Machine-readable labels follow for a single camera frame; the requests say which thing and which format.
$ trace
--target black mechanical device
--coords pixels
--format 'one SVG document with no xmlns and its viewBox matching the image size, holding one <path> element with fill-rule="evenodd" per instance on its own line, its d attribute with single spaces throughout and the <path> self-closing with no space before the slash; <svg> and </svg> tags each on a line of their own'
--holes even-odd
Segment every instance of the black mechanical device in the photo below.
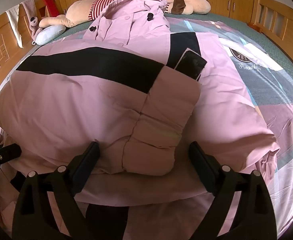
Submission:
<svg viewBox="0 0 293 240">
<path fill-rule="evenodd" d="M 90 231 L 74 196 L 82 191 L 98 158 L 99 146 L 92 142 L 82 155 L 52 173 L 31 171 L 21 187 L 13 217 L 13 240 L 104 240 Z M 272 202 L 259 171 L 234 172 L 206 155 L 197 142 L 191 143 L 189 157 L 206 190 L 215 198 L 190 240 L 276 240 Z M 47 192 L 52 191 L 71 236 L 58 230 Z M 240 202 L 231 229 L 218 236 L 236 191 Z M 10 239 L 0 228 L 0 239 Z"/>
</svg>

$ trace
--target white cloth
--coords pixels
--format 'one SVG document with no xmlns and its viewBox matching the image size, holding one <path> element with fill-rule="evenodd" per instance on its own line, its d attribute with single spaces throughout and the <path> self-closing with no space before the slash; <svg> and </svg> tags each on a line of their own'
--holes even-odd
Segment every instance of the white cloth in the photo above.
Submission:
<svg viewBox="0 0 293 240">
<path fill-rule="evenodd" d="M 14 32 L 14 36 L 17 39 L 18 45 L 20 48 L 23 48 L 22 46 L 22 37 L 18 30 L 18 20 L 19 20 L 19 4 L 16 6 L 13 6 L 9 10 L 5 11 L 7 13 L 7 16 L 9 18 L 11 28 Z"/>
</svg>

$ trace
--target bed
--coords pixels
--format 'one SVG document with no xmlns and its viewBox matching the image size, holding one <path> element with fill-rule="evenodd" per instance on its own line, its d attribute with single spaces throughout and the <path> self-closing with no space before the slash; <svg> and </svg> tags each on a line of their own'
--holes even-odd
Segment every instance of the bed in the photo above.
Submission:
<svg viewBox="0 0 293 240">
<path fill-rule="evenodd" d="M 170 22 L 171 31 L 178 32 L 218 32 L 219 37 L 223 37 L 225 33 L 219 32 L 227 30 L 235 36 L 241 37 L 247 43 L 253 42 L 257 47 L 261 47 L 269 56 L 276 61 L 284 71 L 281 74 L 276 75 L 270 72 L 270 76 L 267 76 L 269 80 L 273 78 L 273 82 L 269 82 L 264 90 L 265 93 L 261 93 L 254 89 L 254 85 L 251 83 L 253 76 L 246 74 L 244 71 L 239 70 L 240 76 L 250 91 L 250 96 L 255 106 L 261 111 L 261 114 L 266 121 L 267 125 L 273 129 L 272 131 L 278 138 L 283 151 L 278 156 L 278 168 L 276 170 L 275 179 L 269 185 L 269 191 L 273 200 L 277 218 L 277 230 L 278 236 L 280 236 L 285 229 L 287 229 L 293 221 L 293 110 L 287 112 L 286 119 L 290 120 L 288 123 L 288 129 L 282 127 L 273 126 L 273 115 L 268 115 L 268 112 L 273 111 L 273 114 L 280 115 L 283 109 L 276 109 L 281 104 L 293 105 L 293 11 L 285 5 L 279 4 L 272 0 L 258 0 L 258 4 L 255 8 L 256 15 L 252 16 L 252 22 L 259 26 L 263 34 L 259 34 L 253 29 L 249 28 L 245 23 L 222 17 L 215 14 L 207 15 L 189 15 L 189 16 L 173 16 L 167 14 L 166 17 Z M 39 9 L 39 17 L 45 17 L 45 14 L 41 10 L 45 7 L 41 0 L 35 0 L 36 7 Z M 6 18 L 6 14 L 0 16 L 0 89 L 4 80 L 8 80 L 10 73 L 19 65 L 19 62 L 23 60 L 23 57 L 32 54 L 36 48 L 31 45 L 31 37 L 26 27 L 25 12 L 23 9 L 19 14 L 19 28 L 22 35 L 22 42 L 25 44 L 21 49 L 17 46 L 14 35 L 10 29 L 10 24 Z M 280 22 L 280 33 L 273 32 L 277 23 L 276 19 L 278 14 L 283 15 L 284 19 Z M 91 22 L 83 23 L 74 28 L 68 29 L 57 40 L 67 38 L 72 35 L 73 39 L 80 39 L 85 30 L 88 29 Z"/>
</svg>

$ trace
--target printed logo on bed sheet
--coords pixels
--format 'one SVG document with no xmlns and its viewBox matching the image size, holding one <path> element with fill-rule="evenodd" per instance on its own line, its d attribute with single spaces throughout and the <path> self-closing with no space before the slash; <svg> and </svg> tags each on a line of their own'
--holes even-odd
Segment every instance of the printed logo on bed sheet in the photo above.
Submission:
<svg viewBox="0 0 293 240">
<path fill-rule="evenodd" d="M 251 60 L 249 60 L 247 57 L 243 56 L 242 54 L 238 53 L 237 51 L 235 51 L 234 49 L 230 48 L 231 53 L 233 54 L 234 57 L 236 57 L 239 61 L 242 62 L 252 62 Z"/>
</svg>

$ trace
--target red cloth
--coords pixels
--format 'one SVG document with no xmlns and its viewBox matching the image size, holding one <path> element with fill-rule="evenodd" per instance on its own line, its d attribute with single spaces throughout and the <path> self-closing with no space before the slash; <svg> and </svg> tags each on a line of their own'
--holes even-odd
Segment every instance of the red cloth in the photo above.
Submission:
<svg viewBox="0 0 293 240">
<path fill-rule="evenodd" d="M 45 5 L 48 8 L 50 17 L 56 17 L 56 16 L 60 15 L 59 10 L 58 10 L 54 0 L 43 0 L 43 2 L 45 3 Z"/>
</svg>

